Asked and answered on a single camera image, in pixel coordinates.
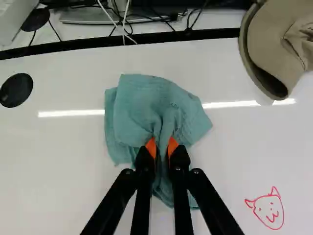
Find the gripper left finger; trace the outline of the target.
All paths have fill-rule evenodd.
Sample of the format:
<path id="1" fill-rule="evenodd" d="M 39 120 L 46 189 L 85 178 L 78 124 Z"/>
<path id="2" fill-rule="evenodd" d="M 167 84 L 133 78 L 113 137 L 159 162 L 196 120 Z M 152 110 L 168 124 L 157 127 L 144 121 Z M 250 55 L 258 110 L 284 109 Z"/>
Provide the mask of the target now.
<path id="1" fill-rule="evenodd" d="M 139 149 L 135 158 L 135 169 L 126 168 L 120 172 L 81 234 L 114 234 L 127 203 L 136 193 L 130 234 L 147 235 L 149 233 L 150 204 L 156 165 L 157 145 L 155 138 L 150 138 Z"/>

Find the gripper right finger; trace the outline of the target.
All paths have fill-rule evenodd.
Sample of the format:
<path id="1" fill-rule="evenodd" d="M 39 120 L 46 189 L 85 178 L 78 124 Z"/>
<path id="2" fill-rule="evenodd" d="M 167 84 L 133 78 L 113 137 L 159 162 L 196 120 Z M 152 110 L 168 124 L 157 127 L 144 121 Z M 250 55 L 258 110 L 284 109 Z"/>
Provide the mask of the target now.
<path id="1" fill-rule="evenodd" d="M 173 186 L 175 234 L 194 233 L 188 198 L 191 193 L 212 235 L 242 235 L 244 232 L 204 171 L 189 169 L 191 160 L 186 147 L 173 137 L 169 139 L 167 158 Z"/>

